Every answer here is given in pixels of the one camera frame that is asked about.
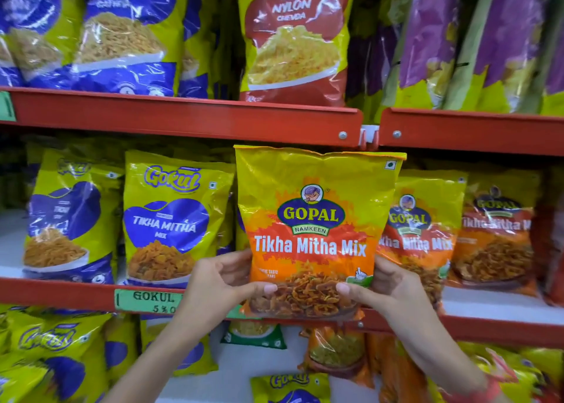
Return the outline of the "person's right hand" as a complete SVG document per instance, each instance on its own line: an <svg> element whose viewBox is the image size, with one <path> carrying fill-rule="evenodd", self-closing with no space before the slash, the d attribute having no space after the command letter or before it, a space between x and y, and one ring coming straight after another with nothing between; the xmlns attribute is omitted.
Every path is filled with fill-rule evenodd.
<svg viewBox="0 0 564 403"><path fill-rule="evenodd" d="M372 309L397 334L424 325L435 315L419 275L384 257L375 256L373 279L367 288L375 293Z"/></svg>

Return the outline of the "person's left hand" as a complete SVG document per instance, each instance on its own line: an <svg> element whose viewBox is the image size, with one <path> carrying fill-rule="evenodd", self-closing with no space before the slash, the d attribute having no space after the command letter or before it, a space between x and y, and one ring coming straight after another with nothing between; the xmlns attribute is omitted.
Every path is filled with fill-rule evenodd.
<svg viewBox="0 0 564 403"><path fill-rule="evenodd" d="M250 283L251 254L246 249L197 261L174 317L223 321L241 303L236 287Z"/></svg>

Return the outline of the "yellow orange snack packet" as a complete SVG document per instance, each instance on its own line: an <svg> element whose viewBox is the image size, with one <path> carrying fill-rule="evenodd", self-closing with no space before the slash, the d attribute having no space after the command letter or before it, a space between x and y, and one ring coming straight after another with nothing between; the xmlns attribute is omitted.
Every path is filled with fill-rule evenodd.
<svg viewBox="0 0 564 403"><path fill-rule="evenodd" d="M435 310L442 307L467 183L462 171L401 171L379 240L379 256L418 274Z"/></svg>
<svg viewBox="0 0 564 403"><path fill-rule="evenodd" d="M537 297L530 234L540 184L537 171L469 172L446 285Z"/></svg>
<svg viewBox="0 0 564 403"><path fill-rule="evenodd" d="M318 153L235 145L237 205L252 251L248 318L349 321L359 303L337 283L368 288L404 152Z"/></svg>

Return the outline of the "person's right forearm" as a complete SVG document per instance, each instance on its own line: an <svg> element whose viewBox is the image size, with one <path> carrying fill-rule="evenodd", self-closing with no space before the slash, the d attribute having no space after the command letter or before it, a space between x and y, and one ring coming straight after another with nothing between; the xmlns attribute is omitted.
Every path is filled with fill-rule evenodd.
<svg viewBox="0 0 564 403"><path fill-rule="evenodd" d="M497 379L460 349L430 311L393 311L386 317L418 367L442 390L445 403L511 403Z"/></svg>

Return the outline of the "person's left forearm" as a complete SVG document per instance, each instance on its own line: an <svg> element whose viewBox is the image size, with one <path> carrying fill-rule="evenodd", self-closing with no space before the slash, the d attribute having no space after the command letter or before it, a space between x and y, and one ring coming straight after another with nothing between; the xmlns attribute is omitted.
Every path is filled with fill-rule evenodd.
<svg viewBox="0 0 564 403"><path fill-rule="evenodd" d="M175 316L101 403L155 403L175 369L221 322Z"/></svg>

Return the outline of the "green white snack packet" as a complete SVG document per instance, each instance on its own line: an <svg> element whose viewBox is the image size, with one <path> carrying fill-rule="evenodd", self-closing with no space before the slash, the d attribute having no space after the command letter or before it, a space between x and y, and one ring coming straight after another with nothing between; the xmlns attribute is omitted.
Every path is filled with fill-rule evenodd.
<svg viewBox="0 0 564 403"><path fill-rule="evenodd" d="M281 326L260 321L230 321L221 343L287 349Z"/></svg>

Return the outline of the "orange clear snack packet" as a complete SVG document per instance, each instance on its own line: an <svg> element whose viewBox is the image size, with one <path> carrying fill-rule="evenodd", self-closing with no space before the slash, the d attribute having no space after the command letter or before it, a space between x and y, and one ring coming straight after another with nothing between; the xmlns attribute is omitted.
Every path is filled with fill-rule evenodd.
<svg viewBox="0 0 564 403"><path fill-rule="evenodd" d="M298 366L300 371L325 373L375 389L367 356L367 333L323 326L301 328L299 336L307 340L303 361Z"/></svg>
<svg viewBox="0 0 564 403"><path fill-rule="evenodd" d="M432 403L425 374L396 337L367 334L366 354L371 371L381 379L379 403Z"/></svg>

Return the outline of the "white shelf board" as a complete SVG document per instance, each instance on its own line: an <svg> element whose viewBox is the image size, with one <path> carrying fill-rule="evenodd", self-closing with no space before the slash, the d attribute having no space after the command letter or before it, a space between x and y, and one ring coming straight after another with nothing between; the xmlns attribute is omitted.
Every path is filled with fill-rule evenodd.
<svg viewBox="0 0 564 403"><path fill-rule="evenodd" d="M171 378L156 403L252 403L250 379L298 372L307 339L298 326L283 326L286 350L221 343L225 325L210 335L210 350L219 369L207 375Z"/></svg>
<svg viewBox="0 0 564 403"><path fill-rule="evenodd" d="M27 219L19 210L0 214L0 300L22 305L113 310L117 286L25 279L23 254ZM517 293L446 287L443 314L448 317L522 322L564 327L564 308Z"/></svg>

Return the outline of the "blue yellow snack packet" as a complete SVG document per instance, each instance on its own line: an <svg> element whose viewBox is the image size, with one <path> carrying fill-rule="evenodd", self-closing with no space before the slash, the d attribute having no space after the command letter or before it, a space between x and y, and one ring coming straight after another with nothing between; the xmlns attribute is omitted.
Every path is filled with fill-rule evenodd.
<svg viewBox="0 0 564 403"><path fill-rule="evenodd" d="M253 403L330 403L325 373L280 374L250 379Z"/></svg>
<svg viewBox="0 0 564 403"><path fill-rule="evenodd" d="M24 84L69 90L86 0L3 0Z"/></svg>
<svg viewBox="0 0 564 403"><path fill-rule="evenodd" d="M23 277L113 285L124 168L44 150L28 204Z"/></svg>
<svg viewBox="0 0 564 403"><path fill-rule="evenodd" d="M178 96L210 100L212 22L216 0L187 0Z"/></svg>
<svg viewBox="0 0 564 403"><path fill-rule="evenodd" d="M72 90L173 97L187 0L88 0Z"/></svg>
<svg viewBox="0 0 564 403"><path fill-rule="evenodd" d="M139 150L125 164L125 284L186 288L196 262L216 254L235 164Z"/></svg>
<svg viewBox="0 0 564 403"><path fill-rule="evenodd" d="M109 391L104 328L110 313L10 307L9 350L53 372L61 403L100 403Z"/></svg>
<svg viewBox="0 0 564 403"><path fill-rule="evenodd" d="M18 49L10 35L12 27L10 1L0 0L0 87L25 86L16 61Z"/></svg>
<svg viewBox="0 0 564 403"><path fill-rule="evenodd" d="M103 328L108 381L114 386L139 357L139 320L136 314L113 313Z"/></svg>
<svg viewBox="0 0 564 403"><path fill-rule="evenodd" d="M161 331L170 323L172 315L140 315L140 341L142 353L145 353ZM188 375L206 375L217 371L218 365L214 361L210 346L209 335L204 336L191 350L179 366L174 370L173 377Z"/></svg>

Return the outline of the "green price label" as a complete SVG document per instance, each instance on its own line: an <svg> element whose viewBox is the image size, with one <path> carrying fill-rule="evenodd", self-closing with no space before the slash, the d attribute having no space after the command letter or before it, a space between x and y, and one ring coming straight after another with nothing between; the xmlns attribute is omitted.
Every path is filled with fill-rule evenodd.
<svg viewBox="0 0 564 403"><path fill-rule="evenodd" d="M0 122L17 122L10 92L0 90Z"/></svg>
<svg viewBox="0 0 564 403"><path fill-rule="evenodd" d="M115 290L114 306L122 312L173 315L182 297L182 293L169 291Z"/></svg>

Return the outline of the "purple green snack packet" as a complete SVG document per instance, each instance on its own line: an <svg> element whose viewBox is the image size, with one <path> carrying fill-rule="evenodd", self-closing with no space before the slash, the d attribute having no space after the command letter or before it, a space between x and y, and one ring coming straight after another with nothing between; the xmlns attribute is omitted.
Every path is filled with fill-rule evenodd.
<svg viewBox="0 0 564 403"><path fill-rule="evenodd" d="M564 0L549 0L538 60L517 113L564 119Z"/></svg>
<svg viewBox="0 0 564 403"><path fill-rule="evenodd" d="M398 0L352 0L348 23L346 105L363 114L363 124L377 124L377 108L389 76L402 26Z"/></svg>
<svg viewBox="0 0 564 403"><path fill-rule="evenodd" d="M455 67L460 0L411 0L381 107L441 108Z"/></svg>
<svg viewBox="0 0 564 403"><path fill-rule="evenodd" d="M443 110L512 114L535 71L549 0L478 0Z"/></svg>

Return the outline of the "white shelf bracket clip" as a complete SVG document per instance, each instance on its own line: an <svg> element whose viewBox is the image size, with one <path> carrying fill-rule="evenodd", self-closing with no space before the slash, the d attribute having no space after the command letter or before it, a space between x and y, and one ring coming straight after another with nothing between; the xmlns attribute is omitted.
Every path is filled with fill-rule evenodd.
<svg viewBox="0 0 564 403"><path fill-rule="evenodd" d="M363 124L360 128L359 149L375 152L378 150L379 125Z"/></svg>

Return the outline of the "red lower shelf rail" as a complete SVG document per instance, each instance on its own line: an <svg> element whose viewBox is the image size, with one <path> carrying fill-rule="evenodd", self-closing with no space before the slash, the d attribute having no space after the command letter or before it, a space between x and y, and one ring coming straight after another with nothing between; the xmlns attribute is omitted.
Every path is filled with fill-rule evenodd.
<svg viewBox="0 0 564 403"><path fill-rule="evenodd" d="M172 314L182 290L0 277L0 303ZM564 350L564 308L514 293L447 288L442 323L456 340Z"/></svg>

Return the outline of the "long red shelf rail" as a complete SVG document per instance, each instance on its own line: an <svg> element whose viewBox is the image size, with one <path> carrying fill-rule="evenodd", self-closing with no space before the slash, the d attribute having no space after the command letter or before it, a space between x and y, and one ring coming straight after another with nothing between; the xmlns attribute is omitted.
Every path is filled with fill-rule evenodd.
<svg viewBox="0 0 564 403"><path fill-rule="evenodd" d="M357 109L0 87L17 122L0 125L359 148Z"/></svg>

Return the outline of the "short red shelf rail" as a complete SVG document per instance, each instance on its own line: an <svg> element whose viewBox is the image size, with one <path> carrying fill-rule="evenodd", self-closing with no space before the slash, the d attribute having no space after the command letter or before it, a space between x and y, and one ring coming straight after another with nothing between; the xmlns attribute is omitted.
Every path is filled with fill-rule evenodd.
<svg viewBox="0 0 564 403"><path fill-rule="evenodd" d="M564 157L564 117L387 108L379 147Z"/></svg>

